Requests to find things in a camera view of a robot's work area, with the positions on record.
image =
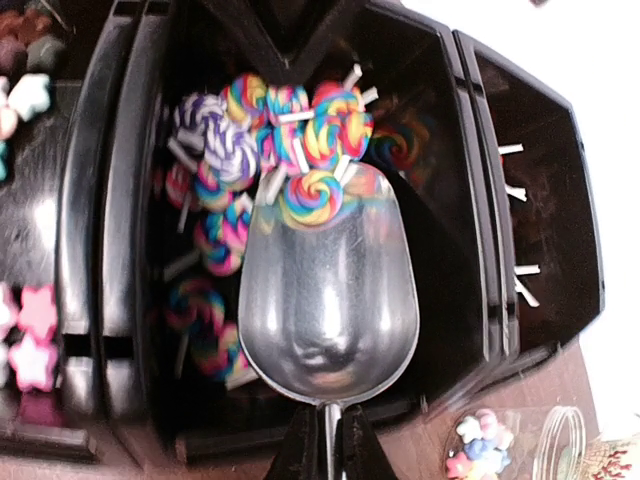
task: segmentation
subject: lollipop stick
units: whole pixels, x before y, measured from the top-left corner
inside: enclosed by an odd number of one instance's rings
[[[176,135],[176,140],[178,143],[186,145],[197,152],[204,150],[204,135],[198,135],[197,133],[180,128]]]
[[[522,296],[527,301],[530,307],[537,308],[540,306],[540,302],[536,300],[536,297],[534,297],[533,294],[527,289],[527,287],[522,285],[522,283],[520,283],[520,280],[518,280],[517,278],[516,278],[516,292],[522,294]]]
[[[540,273],[540,265],[516,266],[516,275],[537,275]]]
[[[378,89],[376,87],[371,87],[369,90],[362,92],[362,103],[364,105],[367,105],[377,99]]]
[[[336,177],[336,180],[340,183],[342,183],[342,177],[347,171],[349,162],[351,162],[351,157],[349,155],[342,155],[338,161],[338,165],[336,165],[336,169],[333,171],[333,176]]]
[[[515,197],[518,200],[521,200],[523,202],[527,201],[527,190],[526,189],[512,187],[511,185],[505,185],[505,187],[507,189],[507,194],[508,195],[511,195],[512,197]]]
[[[291,123],[291,122],[300,122],[302,120],[309,120],[315,116],[315,112],[313,110],[307,110],[305,112],[296,112],[296,113],[284,113],[278,116],[278,122],[282,125],[283,123]]]
[[[182,145],[178,141],[171,137],[167,142],[167,148],[175,155],[175,157],[182,163],[191,173],[198,171],[198,162],[191,158],[187,152],[184,151]]]
[[[187,192],[184,196],[184,203],[182,204],[182,210],[180,210],[180,220],[178,221],[178,233],[184,232],[184,226],[187,223],[187,216],[189,215],[189,207],[191,206],[191,192]]]
[[[178,258],[165,267],[162,275],[163,280],[165,282],[170,281],[184,272],[187,268],[198,263],[198,260],[200,260],[200,250],[194,250]]]
[[[189,334],[184,333],[180,338],[180,345],[178,346],[178,355],[176,356],[176,365],[173,373],[176,378],[182,377],[182,368],[184,367],[184,359],[187,356],[187,347],[189,346]]]
[[[302,149],[302,142],[299,138],[293,141],[293,151],[296,152],[296,160],[298,161],[298,167],[301,173],[309,173],[309,164],[307,163],[307,157],[304,155]]]
[[[271,177],[271,181],[267,184],[267,191],[264,196],[264,203],[266,205],[273,205],[285,178],[287,178],[287,166],[284,163],[280,163],[276,172]]]
[[[500,155],[509,155],[510,153],[524,152],[524,147],[521,143],[516,145],[505,145],[504,147],[498,147],[498,153]]]
[[[362,69],[360,68],[360,65],[356,63],[353,65],[353,69],[349,72],[349,75],[342,83],[342,88],[345,90],[351,90],[355,87],[356,83],[358,83],[360,77],[362,77]]]

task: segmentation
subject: lollipop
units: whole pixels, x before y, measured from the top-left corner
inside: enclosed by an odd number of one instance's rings
[[[260,171],[262,174],[268,173],[278,166],[278,158],[276,156],[275,144],[273,143],[273,128],[262,127],[252,130],[256,146],[258,147],[258,155],[260,157]]]
[[[335,115],[312,118],[304,131],[304,153],[313,166],[333,171],[342,156],[342,122]]]
[[[267,124],[267,86],[260,77],[245,73],[222,90],[229,117],[239,126],[261,128]]]
[[[200,162],[193,186],[202,206],[211,212],[223,211],[235,197],[233,192],[222,189],[213,169],[206,162]]]
[[[279,125],[280,115],[309,110],[309,97],[302,86],[269,87],[267,109],[271,123]]]
[[[311,170],[289,180],[281,197],[281,208],[302,225],[322,225],[336,216],[343,195],[340,182],[330,172]]]
[[[231,191],[248,188],[260,168],[254,138],[232,122],[207,128],[204,158],[222,188]]]

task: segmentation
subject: black plastic bin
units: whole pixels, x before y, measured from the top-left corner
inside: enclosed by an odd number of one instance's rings
[[[488,386],[543,365],[604,308],[604,278],[589,175],[571,104],[486,45],[454,32],[463,59],[485,175],[491,185],[511,341],[520,355]],[[523,144],[504,157],[499,145]],[[528,201],[509,197],[506,183]],[[540,302],[515,291],[514,267],[540,265],[520,280]]]
[[[357,14],[349,2],[335,2],[328,13],[321,2],[309,3],[305,18],[311,20],[298,35],[302,40],[286,54],[292,60],[285,68],[276,47],[273,57],[262,58],[261,47],[252,50],[245,44],[256,33],[247,27],[251,21],[225,16],[223,3],[147,3],[110,147],[100,279],[102,341],[130,342],[131,350],[120,350],[123,355],[114,360],[119,373],[113,378],[107,359],[106,398],[120,438],[142,464],[164,462],[162,446],[179,460],[193,462],[271,444],[281,440],[296,408],[261,382],[225,394],[195,375],[189,361],[181,380],[174,380],[178,339],[158,319],[166,296],[158,272],[193,248],[189,233],[173,233],[178,212],[162,196],[156,198],[152,188],[157,170],[172,161],[165,149],[169,113],[182,96],[205,88],[217,92],[244,71],[257,71],[267,82],[300,82],[312,92],[321,80],[343,78],[357,60],[365,70],[361,87],[375,85],[381,92],[372,109],[380,124],[409,110],[428,114],[447,145],[449,156],[421,191],[375,156],[364,160],[381,168],[396,190],[422,316],[411,366],[365,405],[369,417],[388,422],[419,412],[421,403],[433,402],[435,408],[460,401],[479,388],[504,355],[496,313],[502,302],[495,239],[471,103],[451,32],[383,3],[369,3]],[[336,12],[350,15],[350,22]],[[239,32],[234,22],[240,18]],[[323,35],[316,34],[318,29]],[[193,231],[196,219],[190,215],[185,232]],[[231,318],[239,278],[236,274],[217,283]]]

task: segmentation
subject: clear plastic container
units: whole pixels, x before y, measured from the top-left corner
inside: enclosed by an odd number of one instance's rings
[[[585,447],[577,407],[471,410],[447,439],[445,478],[577,480]]]

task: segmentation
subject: white lollipop stick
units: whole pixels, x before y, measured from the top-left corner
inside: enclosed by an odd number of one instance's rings
[[[182,145],[186,145],[198,152],[204,150],[204,135],[198,135],[197,133],[189,132],[184,128],[178,129],[176,140]]]
[[[349,155],[342,155],[340,160],[338,161],[338,165],[336,165],[336,169],[333,171],[333,176],[336,177],[340,183],[342,183],[342,177],[347,171],[347,167],[351,162],[351,157]]]
[[[296,152],[296,160],[298,161],[298,168],[301,173],[309,173],[309,164],[307,163],[307,157],[304,155],[302,149],[302,142],[299,138],[293,141],[293,151]]]
[[[376,87],[371,87],[369,90],[362,92],[362,103],[364,105],[367,105],[377,99],[378,89]]]
[[[180,210],[180,220],[178,221],[178,233],[184,232],[184,226],[187,223],[187,216],[189,215],[189,207],[191,206],[191,192],[187,192],[184,196],[184,203],[182,204],[182,210]]]
[[[184,367],[184,359],[187,356],[187,347],[189,346],[189,334],[185,333],[180,338],[180,345],[178,346],[178,355],[176,355],[176,365],[173,369],[173,373],[176,379],[182,377],[182,368]]]
[[[523,202],[527,201],[527,190],[519,187],[512,187],[511,185],[505,185],[507,189],[507,195],[517,198]]]
[[[347,165],[347,169],[344,172],[344,175],[340,179],[340,185],[344,187],[347,183],[349,183],[353,178],[353,176],[356,174],[357,170],[358,169],[356,168],[356,166],[353,163],[349,162],[349,164]]]
[[[280,163],[267,185],[267,191],[264,195],[265,205],[273,205],[273,202],[276,201],[285,178],[287,178],[287,166],[284,163]]]
[[[510,153],[524,152],[524,147],[521,143],[516,145],[505,145],[504,147],[498,147],[498,153],[500,155],[509,155]]]
[[[516,266],[516,275],[537,275],[540,273],[540,265]]]
[[[167,265],[164,268],[164,271],[162,273],[162,279],[165,282],[172,280],[173,278],[177,277],[182,272],[184,272],[187,268],[198,263],[199,260],[200,260],[199,250],[193,250],[192,252],[187,253],[186,255],[171,262],[169,265]]]
[[[171,137],[169,139],[167,142],[167,148],[175,155],[180,163],[187,167],[191,173],[195,174],[198,171],[197,160],[191,158],[175,138]]]
[[[533,294],[527,289],[527,287],[522,285],[522,283],[520,283],[520,280],[518,280],[517,278],[516,278],[516,292],[522,294],[522,296],[527,301],[530,307],[537,308],[540,306],[540,302],[536,300],[536,297],[534,297]]]
[[[349,72],[347,78],[342,82],[342,88],[345,90],[351,90],[356,86],[360,77],[362,77],[362,69],[360,68],[360,65],[356,63],[353,65],[353,69]]]

